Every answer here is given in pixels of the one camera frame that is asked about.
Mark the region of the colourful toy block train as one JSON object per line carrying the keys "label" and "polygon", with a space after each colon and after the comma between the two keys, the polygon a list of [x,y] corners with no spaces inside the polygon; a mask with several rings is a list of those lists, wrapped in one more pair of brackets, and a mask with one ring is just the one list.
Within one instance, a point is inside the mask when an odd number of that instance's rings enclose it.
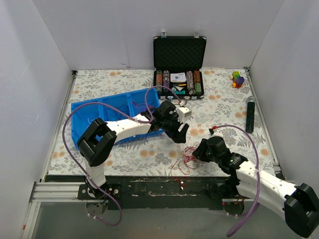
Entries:
{"label": "colourful toy block train", "polygon": [[238,71],[234,71],[230,76],[229,79],[232,81],[233,88],[241,88],[244,85],[245,79],[240,75]]}

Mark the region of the floral table mat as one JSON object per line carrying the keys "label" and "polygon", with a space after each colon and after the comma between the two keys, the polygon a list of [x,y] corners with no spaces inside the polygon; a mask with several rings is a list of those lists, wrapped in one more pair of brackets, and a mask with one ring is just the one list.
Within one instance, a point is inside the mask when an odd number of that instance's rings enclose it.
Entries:
{"label": "floral table mat", "polygon": [[[231,69],[204,69],[204,98],[188,101],[192,110],[185,144],[176,144],[166,134],[148,136],[116,144],[105,162],[105,174],[114,176],[223,176],[215,163],[183,162],[186,148],[196,146],[217,125],[231,151],[259,164],[274,174],[275,159],[259,113],[255,114],[254,132],[247,137],[247,98],[251,87],[245,82],[232,88]],[[71,113],[71,104],[151,87],[152,70],[80,70],[77,73],[62,117]]]}

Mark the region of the black handheld microphone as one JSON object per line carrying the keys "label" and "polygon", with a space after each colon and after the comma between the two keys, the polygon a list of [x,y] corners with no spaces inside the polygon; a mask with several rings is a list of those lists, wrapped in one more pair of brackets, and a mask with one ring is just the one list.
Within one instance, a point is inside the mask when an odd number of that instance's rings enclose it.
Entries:
{"label": "black handheld microphone", "polygon": [[254,132],[254,120],[255,120],[255,104],[256,99],[254,96],[250,96],[247,99],[247,111],[246,111],[246,128],[247,133]]}

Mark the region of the blue plastic divided bin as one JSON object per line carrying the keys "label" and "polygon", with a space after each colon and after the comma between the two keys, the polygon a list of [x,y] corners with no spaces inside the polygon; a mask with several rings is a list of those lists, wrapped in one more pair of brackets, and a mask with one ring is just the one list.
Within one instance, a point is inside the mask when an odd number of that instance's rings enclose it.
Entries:
{"label": "blue plastic divided bin", "polygon": [[104,121],[125,119],[122,114],[108,107],[98,105],[98,102],[108,104],[131,117],[135,117],[147,109],[145,105],[146,91],[147,89],[143,89],[72,103],[72,111],[83,104],[93,103],[77,110],[71,117],[71,136],[74,144],[77,144],[80,136],[96,118],[101,118]]}

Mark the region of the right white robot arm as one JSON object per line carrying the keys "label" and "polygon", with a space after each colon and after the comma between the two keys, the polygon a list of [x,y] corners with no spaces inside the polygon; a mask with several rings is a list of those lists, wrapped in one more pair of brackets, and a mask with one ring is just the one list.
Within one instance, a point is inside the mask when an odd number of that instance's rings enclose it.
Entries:
{"label": "right white robot arm", "polygon": [[319,225],[319,198],[308,184],[295,185],[264,170],[258,171],[246,157],[231,152],[224,139],[203,139],[193,156],[202,162],[216,163],[228,178],[212,189],[222,198],[257,198],[257,202],[282,217],[288,227],[308,238]]}

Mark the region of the black poker chip case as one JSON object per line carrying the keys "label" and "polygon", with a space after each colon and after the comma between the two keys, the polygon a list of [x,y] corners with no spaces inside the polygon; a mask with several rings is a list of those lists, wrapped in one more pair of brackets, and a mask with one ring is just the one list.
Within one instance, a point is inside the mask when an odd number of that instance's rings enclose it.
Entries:
{"label": "black poker chip case", "polygon": [[[207,39],[194,36],[155,36],[153,39],[153,85],[159,99],[201,100],[204,98],[202,65]],[[172,83],[170,74],[186,74],[186,82]]]}

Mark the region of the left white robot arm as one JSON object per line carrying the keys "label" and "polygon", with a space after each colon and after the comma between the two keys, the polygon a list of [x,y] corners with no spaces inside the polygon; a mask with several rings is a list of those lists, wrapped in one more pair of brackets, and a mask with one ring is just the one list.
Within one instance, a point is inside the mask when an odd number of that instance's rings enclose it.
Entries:
{"label": "left white robot arm", "polygon": [[95,199],[105,196],[104,162],[108,159],[114,144],[159,130],[163,130],[177,144],[186,143],[189,124],[184,120],[191,115],[190,108],[176,107],[171,102],[164,101],[158,108],[146,107],[144,112],[135,117],[118,121],[95,119],[77,141],[80,154],[86,159],[85,174],[90,185],[90,195]]}

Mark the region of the playing card deck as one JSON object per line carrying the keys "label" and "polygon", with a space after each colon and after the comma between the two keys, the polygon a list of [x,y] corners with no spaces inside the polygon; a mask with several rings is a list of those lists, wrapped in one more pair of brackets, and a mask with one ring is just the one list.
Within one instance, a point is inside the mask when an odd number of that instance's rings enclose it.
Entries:
{"label": "playing card deck", "polygon": [[186,82],[186,74],[184,72],[182,72],[182,73],[172,73],[172,74],[170,74],[170,81],[172,83]]}

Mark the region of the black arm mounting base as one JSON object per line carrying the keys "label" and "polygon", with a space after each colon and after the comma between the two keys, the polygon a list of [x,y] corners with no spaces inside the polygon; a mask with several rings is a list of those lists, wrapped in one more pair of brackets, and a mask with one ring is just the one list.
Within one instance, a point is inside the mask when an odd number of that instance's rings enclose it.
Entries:
{"label": "black arm mounting base", "polygon": [[236,201],[237,190],[227,177],[155,177],[107,176],[101,188],[105,196],[88,182],[81,184],[77,198],[80,200],[107,200],[108,210],[208,208],[221,210],[223,200]]}

